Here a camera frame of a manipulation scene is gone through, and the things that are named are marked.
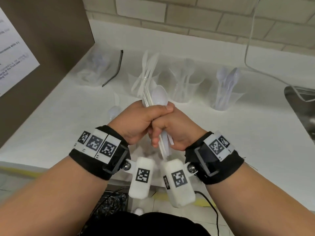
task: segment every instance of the white paper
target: white paper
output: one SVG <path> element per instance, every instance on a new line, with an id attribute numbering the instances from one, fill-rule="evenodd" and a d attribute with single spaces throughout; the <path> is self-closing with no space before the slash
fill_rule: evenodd
<path id="1" fill-rule="evenodd" d="M 39 63 L 0 8 L 0 97 Z"/>

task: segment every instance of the brick wall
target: brick wall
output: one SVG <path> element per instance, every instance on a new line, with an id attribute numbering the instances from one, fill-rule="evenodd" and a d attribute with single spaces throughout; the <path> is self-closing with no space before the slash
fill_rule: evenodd
<path id="1" fill-rule="evenodd" d="M 246 44 L 257 0 L 83 0 L 90 19 Z M 251 45 L 315 55 L 315 0 L 260 0 Z"/>

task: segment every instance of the hand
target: hand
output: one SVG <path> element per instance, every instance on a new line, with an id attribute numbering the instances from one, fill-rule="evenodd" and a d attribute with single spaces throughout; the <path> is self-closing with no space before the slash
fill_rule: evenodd
<path id="1" fill-rule="evenodd" d="M 151 144 L 158 147 L 159 135 L 163 130 L 167 131 L 174 140 L 171 148 L 184 151 L 188 146 L 201 138 L 207 131 L 194 123 L 187 115 L 177 109 L 173 103 L 168 103 L 174 108 L 173 112 L 155 119 L 152 128 L 149 129 Z"/>
<path id="2" fill-rule="evenodd" d="M 173 106 L 144 107 L 142 101 L 132 103 L 108 126 L 118 132 L 129 145 L 136 144 L 148 132 L 151 122 L 173 111 Z"/>

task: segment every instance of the metal sink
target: metal sink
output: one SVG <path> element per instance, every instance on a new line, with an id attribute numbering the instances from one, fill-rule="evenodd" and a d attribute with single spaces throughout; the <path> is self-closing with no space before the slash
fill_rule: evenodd
<path id="1" fill-rule="evenodd" d="M 295 87 L 297 91 L 305 100 L 315 98 L 315 90 L 303 87 Z M 315 101 L 304 102 L 294 92 L 293 88 L 288 86 L 284 89 L 284 95 L 288 100 L 293 111 L 301 121 L 305 130 L 310 135 L 311 139 L 315 143 Z"/>

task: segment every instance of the person's left hand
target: person's left hand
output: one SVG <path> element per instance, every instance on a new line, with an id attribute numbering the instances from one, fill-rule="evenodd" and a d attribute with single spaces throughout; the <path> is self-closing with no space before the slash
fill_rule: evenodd
<path id="1" fill-rule="evenodd" d="M 108 126 L 119 133 L 129 145 L 133 145 L 147 134 L 154 119 L 172 111 L 173 106 L 155 105 L 146 108 L 139 100 L 128 106 Z"/>

